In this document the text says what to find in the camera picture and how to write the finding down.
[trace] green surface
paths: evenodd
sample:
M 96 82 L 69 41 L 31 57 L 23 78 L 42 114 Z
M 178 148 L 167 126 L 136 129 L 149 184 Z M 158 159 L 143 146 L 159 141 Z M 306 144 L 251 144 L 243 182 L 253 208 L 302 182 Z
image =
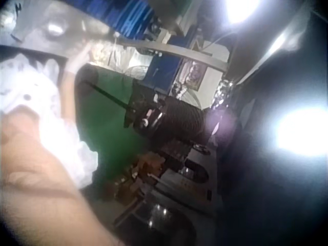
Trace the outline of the green surface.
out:
M 98 86 L 128 103 L 132 79 L 105 69 L 99 69 Z M 145 150 L 145 141 L 132 127 L 123 128 L 125 110 L 103 95 L 93 91 L 78 103 L 77 123 L 81 139 L 99 154 L 99 166 L 94 183 L 100 185 L 113 179 L 129 166 L 136 155 Z

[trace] fabric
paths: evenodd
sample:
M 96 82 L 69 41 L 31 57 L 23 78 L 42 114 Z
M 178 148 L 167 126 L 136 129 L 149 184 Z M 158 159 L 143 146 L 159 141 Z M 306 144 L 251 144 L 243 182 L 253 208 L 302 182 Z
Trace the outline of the fabric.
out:
M 55 81 L 58 72 L 58 64 L 54 60 L 49 60 L 44 67 L 37 64 L 36 70 L 22 54 L 2 62 L 1 111 L 8 114 L 19 106 L 25 106 L 35 112 L 39 116 L 42 145 L 61 161 L 81 189 L 92 183 L 92 173 L 98 166 L 98 153 L 80 141 L 75 123 L 60 117 L 60 97 Z

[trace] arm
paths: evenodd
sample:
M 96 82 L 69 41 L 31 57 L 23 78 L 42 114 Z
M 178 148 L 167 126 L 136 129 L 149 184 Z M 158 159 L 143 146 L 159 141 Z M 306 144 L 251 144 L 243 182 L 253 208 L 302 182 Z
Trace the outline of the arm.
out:
M 59 86 L 61 117 L 75 123 L 75 74 L 65 71 Z
M 37 135 L 27 109 L 3 117 L 2 218 L 27 245 L 120 245 L 100 224 L 60 162 Z
M 84 49 L 76 56 L 68 59 L 63 79 L 59 85 L 60 102 L 61 102 L 61 116 L 64 119 L 76 122 L 75 114 L 75 76 L 79 69 L 86 64 L 89 60 L 89 52 L 91 50 L 91 44 L 87 44 Z

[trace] framed picture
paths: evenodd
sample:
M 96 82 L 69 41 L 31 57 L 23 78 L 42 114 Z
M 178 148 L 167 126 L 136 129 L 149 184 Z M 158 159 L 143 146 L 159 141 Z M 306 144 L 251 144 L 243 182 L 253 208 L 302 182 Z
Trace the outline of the framed picture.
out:
M 197 43 L 195 44 L 193 50 L 199 52 Z M 210 53 L 202 52 L 203 54 L 212 56 Z M 185 59 L 182 64 L 182 69 L 179 75 L 179 82 L 186 85 L 189 89 L 198 91 L 199 87 L 204 79 L 207 66 L 200 64 L 196 61 L 191 61 Z

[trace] dark wall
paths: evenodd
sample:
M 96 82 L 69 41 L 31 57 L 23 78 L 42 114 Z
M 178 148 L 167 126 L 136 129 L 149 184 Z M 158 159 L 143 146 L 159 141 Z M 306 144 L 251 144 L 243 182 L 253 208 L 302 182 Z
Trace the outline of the dark wall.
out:
M 239 91 L 237 110 L 256 102 L 228 157 L 218 160 L 224 245 L 305 243 L 325 219 L 327 157 L 292 154 L 275 142 L 277 124 L 289 112 L 327 107 L 327 24 L 313 15 L 300 46 L 277 53 Z

